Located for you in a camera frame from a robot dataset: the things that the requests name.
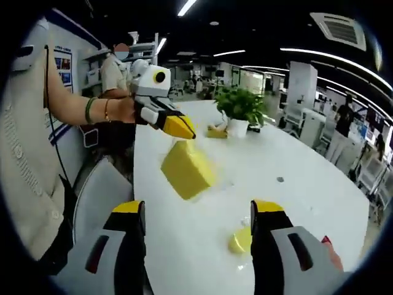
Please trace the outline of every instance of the green bracelet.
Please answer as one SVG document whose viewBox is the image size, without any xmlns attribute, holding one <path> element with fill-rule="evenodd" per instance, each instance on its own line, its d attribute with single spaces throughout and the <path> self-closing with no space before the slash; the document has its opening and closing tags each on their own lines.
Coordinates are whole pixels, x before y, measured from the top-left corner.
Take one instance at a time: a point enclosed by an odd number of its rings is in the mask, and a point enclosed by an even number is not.
<svg viewBox="0 0 393 295">
<path fill-rule="evenodd" d="M 97 99 L 97 97 L 92 97 L 88 100 L 87 104 L 86 104 L 86 108 L 85 108 L 85 119 L 87 124 L 91 125 L 93 122 L 91 121 L 90 118 L 90 108 L 91 105 L 93 104 L 93 101 L 95 101 Z"/>
</svg>

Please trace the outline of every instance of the white table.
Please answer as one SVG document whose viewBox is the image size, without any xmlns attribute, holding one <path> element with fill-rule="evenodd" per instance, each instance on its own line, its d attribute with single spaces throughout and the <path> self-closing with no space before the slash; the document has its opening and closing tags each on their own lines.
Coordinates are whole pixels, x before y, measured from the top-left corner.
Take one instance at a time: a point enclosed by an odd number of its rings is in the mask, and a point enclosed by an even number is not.
<svg viewBox="0 0 393 295">
<path fill-rule="evenodd" d="M 368 200 L 330 162 L 272 125 L 244 140 L 205 138 L 221 115 L 211 101 L 177 104 L 197 125 L 203 146 L 233 185 L 182 200 L 160 165 L 173 139 L 151 127 L 136 129 L 134 194 L 146 201 L 145 265 L 153 290 L 164 295 L 253 294 L 251 256 L 228 251 L 228 239 L 250 215 L 252 199 L 284 207 L 295 226 L 327 235 L 344 270 L 357 265 L 368 221 Z M 283 177 L 279 183 L 277 177 Z"/>
</svg>

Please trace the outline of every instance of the white robot head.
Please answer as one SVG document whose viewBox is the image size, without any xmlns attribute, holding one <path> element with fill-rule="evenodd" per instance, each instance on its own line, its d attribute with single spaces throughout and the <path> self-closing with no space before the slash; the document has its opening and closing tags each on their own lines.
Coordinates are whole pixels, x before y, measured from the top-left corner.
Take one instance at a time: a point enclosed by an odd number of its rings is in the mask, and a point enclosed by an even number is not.
<svg viewBox="0 0 393 295">
<path fill-rule="evenodd" d="M 131 91 L 139 96 L 167 97 L 171 87 L 171 71 L 162 66 L 136 60 L 132 65 Z"/>
</svg>

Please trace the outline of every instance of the white chair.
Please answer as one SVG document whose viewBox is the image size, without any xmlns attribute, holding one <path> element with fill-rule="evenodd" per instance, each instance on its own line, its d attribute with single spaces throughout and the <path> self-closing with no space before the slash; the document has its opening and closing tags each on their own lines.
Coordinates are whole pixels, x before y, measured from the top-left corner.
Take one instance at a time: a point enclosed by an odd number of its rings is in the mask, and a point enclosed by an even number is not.
<svg viewBox="0 0 393 295">
<path fill-rule="evenodd" d="M 384 212 L 393 196 L 393 171 L 386 169 L 375 195 L 375 199 L 370 202 L 371 215 L 374 215 L 376 222 L 381 224 Z"/>
<path fill-rule="evenodd" d="M 288 104 L 284 114 L 284 120 L 287 122 L 287 128 L 284 131 L 298 139 L 300 137 L 299 130 L 302 129 L 304 121 L 302 109 L 300 104 Z"/>
<path fill-rule="evenodd" d="M 317 152 L 323 156 L 325 156 L 327 147 L 332 141 L 335 128 L 336 122 L 327 118 L 325 126 L 322 129 L 321 136 L 319 137 L 319 145 L 316 148 Z"/>
<path fill-rule="evenodd" d="M 377 158 L 371 157 L 360 170 L 359 177 L 357 179 L 358 187 L 362 186 L 366 188 L 367 192 L 372 193 L 375 189 L 375 184 L 379 180 L 385 167 L 385 164 Z"/>
<path fill-rule="evenodd" d="M 94 229 L 102 229 L 112 210 L 132 200 L 132 185 L 103 158 L 92 169 L 77 199 L 74 212 L 74 243 Z"/>
<path fill-rule="evenodd" d="M 348 145 L 343 149 L 336 162 L 337 169 L 348 175 L 355 162 L 359 161 L 363 146 L 348 138 Z"/>
</svg>

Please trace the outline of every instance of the wall poster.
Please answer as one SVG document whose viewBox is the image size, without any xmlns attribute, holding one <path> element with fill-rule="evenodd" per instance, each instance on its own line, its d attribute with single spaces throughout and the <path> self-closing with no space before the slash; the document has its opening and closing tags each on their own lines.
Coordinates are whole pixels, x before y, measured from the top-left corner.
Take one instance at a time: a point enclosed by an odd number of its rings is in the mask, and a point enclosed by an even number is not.
<svg viewBox="0 0 393 295">
<path fill-rule="evenodd" d="M 74 92 L 72 86 L 72 52 L 71 49 L 56 46 L 53 50 L 58 73 L 63 81 L 64 86 L 71 93 Z"/>
</svg>

